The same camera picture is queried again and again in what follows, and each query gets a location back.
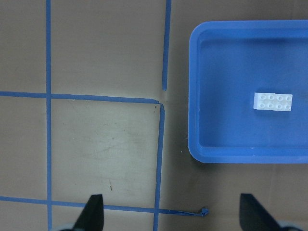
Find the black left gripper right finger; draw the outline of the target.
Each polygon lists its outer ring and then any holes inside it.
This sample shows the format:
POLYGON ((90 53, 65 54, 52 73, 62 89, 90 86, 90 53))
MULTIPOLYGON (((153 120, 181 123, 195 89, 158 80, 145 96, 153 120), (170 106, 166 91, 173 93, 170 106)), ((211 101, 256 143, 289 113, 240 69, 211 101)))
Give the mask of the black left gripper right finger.
POLYGON ((240 196, 240 227, 243 231, 285 231, 260 202, 248 193, 240 196))

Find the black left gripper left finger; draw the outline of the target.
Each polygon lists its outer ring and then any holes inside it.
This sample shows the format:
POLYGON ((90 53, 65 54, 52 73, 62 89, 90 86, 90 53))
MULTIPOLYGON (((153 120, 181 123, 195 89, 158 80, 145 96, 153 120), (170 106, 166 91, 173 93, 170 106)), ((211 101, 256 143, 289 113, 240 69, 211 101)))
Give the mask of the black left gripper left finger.
POLYGON ((73 231, 102 231, 104 227, 103 196, 91 195, 80 216, 74 223, 73 231))

